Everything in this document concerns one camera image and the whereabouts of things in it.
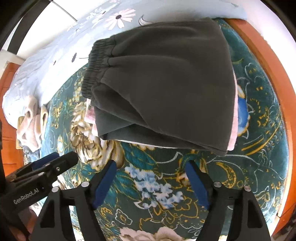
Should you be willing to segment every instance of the green floral blanket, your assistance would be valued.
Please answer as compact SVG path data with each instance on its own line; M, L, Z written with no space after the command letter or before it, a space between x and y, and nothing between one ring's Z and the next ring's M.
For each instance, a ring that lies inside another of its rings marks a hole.
M72 150L80 157L75 167L59 176L62 189L90 180L109 159L120 166L104 204L95 211L107 240L134 238L136 234L156 237L163 231L174 237L196 238L207 211L197 205L184 175L188 160L195 160L202 171L229 188L249 185L268 225L275 218L288 168L287 138L279 103L265 72L243 40L224 20L216 21L229 43L238 81L239 135L234 151L225 157L209 151L102 141L93 136L91 125L83 120L86 100L81 96L81 83L87 66L78 70L48 104L41 157ZM227 235L230 215L231 207L222 235ZM79 233L75 208L71 216Z

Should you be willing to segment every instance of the folded beige cloth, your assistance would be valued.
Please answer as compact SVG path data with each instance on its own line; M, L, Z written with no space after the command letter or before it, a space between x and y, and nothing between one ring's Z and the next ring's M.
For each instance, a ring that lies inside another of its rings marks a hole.
M17 139L23 146L29 147L34 152L41 147L44 139L48 112L45 106L38 108L38 102L34 96L26 97L25 107L24 120L17 127Z

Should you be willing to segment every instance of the bed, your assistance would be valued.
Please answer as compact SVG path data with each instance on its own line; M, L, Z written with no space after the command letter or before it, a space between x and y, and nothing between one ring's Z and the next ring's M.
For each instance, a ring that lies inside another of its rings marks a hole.
M113 21L107 26L110 31L148 24L143 17L143 9L136 6L128 8L128 5L117 6L114 2L108 2L92 12L86 20L91 20L90 28L93 28L97 24L103 26L108 19L112 21L112 16L136 16L132 26L130 22L124 22L122 26ZM71 66L75 73L47 105L49 119L38 155L43 157L54 151L62 155L71 150L79 154L78 165L59 176L56 185L62 189L73 188L90 180L110 158L122 163L104 204L96 210L97 219L108 240L120 240L122 228L154 234L163 226L174 230L184 239L197 237L207 212L196 204L197 200L184 179L184 163L187 160L195 160L202 171L227 187L249 185L271 234L288 221L290 210L294 209L295 194L289 192L295 185L292 182L295 148L292 130L296 125L293 118L295 113L290 111L295 104L293 88L275 54L246 21L215 21L230 46L239 85L239 136L234 151L228 152L225 157L217 157L207 151L151 148L96 139L90 134L91 125L83 120L86 100L81 96L81 83L87 68L87 57L82 53L89 49L81 48L85 45L80 44L87 41L88 36L84 35L86 37L75 45L77 51L74 55L66 51L69 53L68 60L75 63L74 67ZM72 35L74 37L83 32L86 23L82 23L74 25L75 30L69 29L64 37L70 39ZM55 58L48 60L53 68L62 55L63 51L56 51L53 55ZM32 161L35 155L26 157ZM155 196L163 198L157 201ZM227 211L222 236L227 235L230 216L231 207ZM71 209L71 217L79 237L81 234L75 208Z

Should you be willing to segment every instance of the bolt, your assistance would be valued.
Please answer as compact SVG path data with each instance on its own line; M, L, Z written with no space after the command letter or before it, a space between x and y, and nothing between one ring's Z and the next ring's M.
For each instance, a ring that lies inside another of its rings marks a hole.
M217 188L220 188L222 186L222 183L220 182L214 182L214 186Z
M89 186L89 182L83 182L83 183L81 183L81 186L84 187L84 188L86 188L86 187Z
M52 192L57 192L59 190L59 187L53 187Z
M251 191L251 188L249 186L245 186L244 189L247 191L247 192L250 192Z

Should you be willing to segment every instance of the wooden cabinet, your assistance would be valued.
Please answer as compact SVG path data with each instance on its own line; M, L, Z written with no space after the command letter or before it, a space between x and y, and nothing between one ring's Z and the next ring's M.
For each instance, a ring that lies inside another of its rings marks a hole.
M3 96L10 87L13 76L18 68L18 64L8 63L2 77L0 78L0 120L2 122L3 142L1 156L6 176L24 165L22 150L18 150L15 148L16 129L8 124L2 110Z

